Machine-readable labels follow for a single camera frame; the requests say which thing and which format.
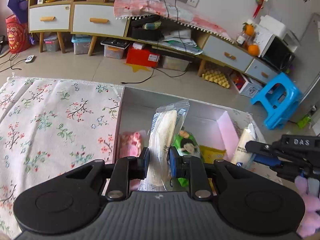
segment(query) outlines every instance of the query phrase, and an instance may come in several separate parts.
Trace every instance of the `gray grip pad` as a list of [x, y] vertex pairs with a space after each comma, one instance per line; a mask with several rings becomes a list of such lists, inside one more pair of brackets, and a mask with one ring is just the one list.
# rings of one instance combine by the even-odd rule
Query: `gray grip pad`
[[295, 232], [260, 237], [224, 223], [208, 202], [187, 192], [132, 192], [124, 201], [108, 203], [93, 223], [63, 236], [23, 232], [17, 240], [298, 240]]

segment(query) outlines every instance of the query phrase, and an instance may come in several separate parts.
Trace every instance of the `stuffed toy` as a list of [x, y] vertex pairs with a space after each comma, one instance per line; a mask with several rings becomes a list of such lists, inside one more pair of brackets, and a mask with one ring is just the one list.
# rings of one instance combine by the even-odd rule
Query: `stuffed toy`
[[297, 230], [297, 233], [302, 238], [305, 238], [313, 235], [320, 228], [320, 216], [317, 213], [317, 211], [320, 211], [319, 193], [317, 193], [317, 196], [308, 193], [308, 180], [306, 178], [298, 176], [294, 183], [306, 208], [304, 217]]

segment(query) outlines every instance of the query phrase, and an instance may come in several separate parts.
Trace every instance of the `light blue drawer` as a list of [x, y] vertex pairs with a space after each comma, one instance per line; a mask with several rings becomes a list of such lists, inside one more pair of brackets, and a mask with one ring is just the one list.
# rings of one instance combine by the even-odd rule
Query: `light blue drawer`
[[254, 59], [252, 61], [245, 73], [265, 84], [267, 84], [271, 79], [278, 75], [276, 71], [274, 71], [267, 65], [264, 65], [257, 59]]
[[204, 55], [219, 60], [231, 67], [244, 72], [253, 57], [226, 41], [210, 36], [204, 46]]

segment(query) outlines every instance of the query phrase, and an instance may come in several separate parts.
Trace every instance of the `plastic storage box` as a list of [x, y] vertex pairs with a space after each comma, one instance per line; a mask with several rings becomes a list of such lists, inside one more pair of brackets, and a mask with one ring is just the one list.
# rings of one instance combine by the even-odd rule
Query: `plastic storage box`
[[51, 51], [58, 51], [60, 48], [58, 36], [50, 36], [44, 39], [46, 50], [49, 52]]
[[183, 59], [170, 56], [162, 56], [163, 68], [186, 71], [189, 62]]
[[236, 70], [232, 71], [230, 78], [239, 94], [249, 98], [253, 98], [263, 87], [260, 82], [244, 76]]
[[76, 55], [88, 54], [91, 39], [92, 37], [88, 35], [73, 35], [71, 41], [73, 43], [74, 53]]
[[129, 46], [128, 41], [106, 38], [101, 42], [104, 45], [103, 55], [105, 57], [122, 59], [125, 49]]

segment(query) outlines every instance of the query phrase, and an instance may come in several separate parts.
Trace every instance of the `blue plastic stool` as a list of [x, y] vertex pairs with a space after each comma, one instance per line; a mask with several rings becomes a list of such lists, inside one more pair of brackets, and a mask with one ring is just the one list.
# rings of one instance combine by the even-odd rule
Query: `blue plastic stool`
[[[272, 94], [268, 92], [276, 84], [279, 85]], [[258, 94], [251, 98], [251, 104], [255, 104], [260, 101], [266, 111], [268, 112], [268, 117], [264, 120], [264, 125], [269, 129], [283, 128], [289, 118], [296, 111], [300, 100], [302, 98], [302, 93], [293, 84], [293, 82], [287, 77], [286, 74], [281, 73], [272, 79]]]

